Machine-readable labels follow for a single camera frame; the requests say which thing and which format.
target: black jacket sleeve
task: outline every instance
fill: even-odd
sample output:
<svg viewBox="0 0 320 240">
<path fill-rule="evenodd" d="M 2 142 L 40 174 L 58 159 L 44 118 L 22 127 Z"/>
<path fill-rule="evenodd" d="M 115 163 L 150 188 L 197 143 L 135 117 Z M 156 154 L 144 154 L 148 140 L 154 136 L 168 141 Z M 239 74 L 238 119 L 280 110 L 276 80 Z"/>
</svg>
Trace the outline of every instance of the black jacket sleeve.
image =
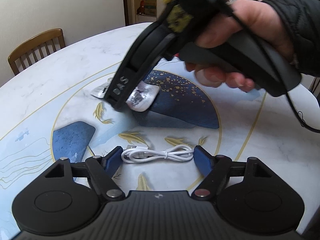
<svg viewBox="0 0 320 240">
<path fill-rule="evenodd" d="M 291 38 L 301 73 L 320 76 L 320 0 L 264 0 Z"/>
</svg>

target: round table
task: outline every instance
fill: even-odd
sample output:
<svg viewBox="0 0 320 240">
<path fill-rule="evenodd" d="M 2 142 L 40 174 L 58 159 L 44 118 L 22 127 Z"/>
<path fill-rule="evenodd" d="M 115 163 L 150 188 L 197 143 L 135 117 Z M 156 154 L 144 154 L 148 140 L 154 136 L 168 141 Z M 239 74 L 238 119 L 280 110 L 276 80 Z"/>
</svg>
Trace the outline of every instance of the round table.
<svg viewBox="0 0 320 240">
<path fill-rule="evenodd" d="M 62 137 L 79 132 L 71 161 L 106 155 L 115 146 L 164 150 L 179 143 L 202 145 L 212 155 L 236 161 L 258 157 L 304 200 L 302 232 L 320 205 L 320 135 L 302 128 L 284 97 L 264 90 L 241 92 L 222 85 L 202 87 L 183 63 L 159 62 L 148 76 L 162 100 L 148 114 L 115 112 L 91 91 L 112 77 L 129 46 L 147 23 L 132 25 L 72 44 L 40 60 L 0 88 L 0 236 L 19 230 L 11 213 L 14 197 L 55 159 Z M 299 85 L 290 92 L 304 120 L 320 128 L 319 105 Z M 193 161 L 159 160 L 124 164 L 114 175 L 129 190 L 188 190 L 202 176 Z M 241 178 L 231 179 L 230 184 Z M 77 182 L 87 184 L 84 179 Z"/>
</svg>

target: wooden chair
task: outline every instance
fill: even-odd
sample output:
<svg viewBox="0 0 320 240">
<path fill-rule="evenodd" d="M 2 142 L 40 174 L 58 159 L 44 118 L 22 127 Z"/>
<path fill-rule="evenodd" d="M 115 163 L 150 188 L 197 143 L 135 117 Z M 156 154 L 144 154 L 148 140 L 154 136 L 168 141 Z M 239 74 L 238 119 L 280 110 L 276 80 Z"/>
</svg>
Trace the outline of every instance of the wooden chair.
<svg viewBox="0 0 320 240">
<path fill-rule="evenodd" d="M 47 53 L 47 56 L 50 55 L 49 48 L 52 46 L 52 51 L 56 52 L 57 48 L 55 46 L 54 39 L 58 38 L 58 42 L 60 45 L 60 49 L 64 48 L 66 46 L 63 38 L 63 32 L 62 29 L 52 29 L 45 31 L 41 34 L 38 34 L 37 36 L 34 36 L 30 40 L 27 40 L 26 42 L 22 43 L 20 46 L 18 46 L 8 57 L 9 65 L 13 71 L 13 73 L 16 75 L 19 74 L 19 69 L 17 67 L 16 61 L 19 59 L 21 66 L 23 69 L 26 69 L 26 65 L 24 63 L 24 60 L 26 57 L 28 61 L 28 65 L 31 66 L 33 63 L 30 59 L 30 55 L 33 55 L 33 61 L 38 62 L 38 60 L 43 59 L 44 54 L 42 51 L 42 48 L 45 47 L 45 51 Z M 41 58 L 37 58 L 36 51 L 39 51 L 38 54 L 40 54 Z"/>
</svg>

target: white wall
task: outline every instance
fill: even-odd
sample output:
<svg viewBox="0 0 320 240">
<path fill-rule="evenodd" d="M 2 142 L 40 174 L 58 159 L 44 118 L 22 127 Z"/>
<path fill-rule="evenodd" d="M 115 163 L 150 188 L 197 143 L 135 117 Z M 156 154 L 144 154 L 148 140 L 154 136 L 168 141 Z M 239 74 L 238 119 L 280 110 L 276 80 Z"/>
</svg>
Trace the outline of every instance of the white wall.
<svg viewBox="0 0 320 240">
<path fill-rule="evenodd" d="M 9 54 L 43 31 L 62 28 L 70 45 L 124 25 L 123 0 L 0 0 L 0 86 L 14 76 Z"/>
</svg>

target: silver screw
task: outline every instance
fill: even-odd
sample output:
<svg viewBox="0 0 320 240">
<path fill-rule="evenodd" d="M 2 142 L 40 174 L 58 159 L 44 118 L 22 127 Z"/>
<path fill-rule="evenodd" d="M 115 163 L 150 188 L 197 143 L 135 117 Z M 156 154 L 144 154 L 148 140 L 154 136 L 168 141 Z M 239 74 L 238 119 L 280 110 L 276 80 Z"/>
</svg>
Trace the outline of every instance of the silver screw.
<svg viewBox="0 0 320 240">
<path fill-rule="evenodd" d="M 204 188 L 199 188 L 195 191 L 197 197 L 207 197 L 210 195 L 210 191 Z"/>
<path fill-rule="evenodd" d="M 108 197 L 120 197 L 122 195 L 122 191 L 119 189 L 109 189 L 107 191 Z"/>
</svg>

